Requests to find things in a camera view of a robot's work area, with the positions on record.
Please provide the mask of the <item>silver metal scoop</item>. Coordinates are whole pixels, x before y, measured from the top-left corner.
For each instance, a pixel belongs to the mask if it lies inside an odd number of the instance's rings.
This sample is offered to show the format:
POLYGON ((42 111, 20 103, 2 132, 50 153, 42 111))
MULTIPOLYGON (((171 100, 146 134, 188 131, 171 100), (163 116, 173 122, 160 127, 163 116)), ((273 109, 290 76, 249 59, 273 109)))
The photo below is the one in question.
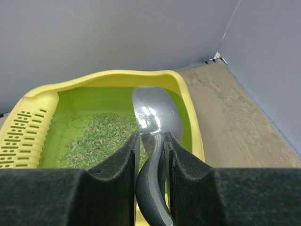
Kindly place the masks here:
POLYGON ((165 201, 168 162, 164 134, 171 132, 180 141, 183 126, 170 95, 161 87, 140 86, 132 92, 135 118, 148 159, 136 181, 136 198, 141 214, 151 226, 174 226, 175 220, 165 201))

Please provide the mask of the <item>yellow green litter box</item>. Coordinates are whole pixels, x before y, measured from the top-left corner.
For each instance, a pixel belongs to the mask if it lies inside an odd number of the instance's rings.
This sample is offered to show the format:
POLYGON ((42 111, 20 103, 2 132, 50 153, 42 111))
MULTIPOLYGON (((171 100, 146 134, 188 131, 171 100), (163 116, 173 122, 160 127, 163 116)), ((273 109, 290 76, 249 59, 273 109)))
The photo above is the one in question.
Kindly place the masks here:
MULTIPOLYGON (((132 133, 140 136, 132 102, 132 92, 140 86, 161 87, 170 95, 183 126, 183 137, 177 141, 202 160, 204 150, 195 108, 178 73, 111 70, 41 86, 25 94, 0 130, 0 170, 89 170, 103 162, 132 133)), ((141 136, 138 154, 139 174, 148 159, 141 136)), ((165 201, 170 210, 166 153, 165 160, 165 201)), ((147 223, 138 206, 136 186, 135 199, 135 217, 142 216, 147 223)), ((139 224, 135 219, 134 226, 139 224)))

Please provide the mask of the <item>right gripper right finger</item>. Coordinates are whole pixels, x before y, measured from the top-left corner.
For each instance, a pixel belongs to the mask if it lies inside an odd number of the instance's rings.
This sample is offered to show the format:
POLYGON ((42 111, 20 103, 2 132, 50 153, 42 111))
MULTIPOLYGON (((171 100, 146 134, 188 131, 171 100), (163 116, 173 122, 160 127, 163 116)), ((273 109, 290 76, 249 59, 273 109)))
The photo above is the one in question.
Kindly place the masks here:
POLYGON ((169 206, 179 226, 298 226, 299 168, 215 168, 165 134, 169 206))

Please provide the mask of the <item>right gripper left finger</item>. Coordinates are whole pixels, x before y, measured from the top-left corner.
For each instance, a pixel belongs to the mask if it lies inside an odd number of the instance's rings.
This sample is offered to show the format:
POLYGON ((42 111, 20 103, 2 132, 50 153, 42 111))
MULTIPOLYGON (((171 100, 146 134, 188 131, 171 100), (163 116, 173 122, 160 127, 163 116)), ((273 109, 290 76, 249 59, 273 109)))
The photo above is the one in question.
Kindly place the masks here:
POLYGON ((89 170, 3 169, 3 226, 133 226, 140 136, 89 170))

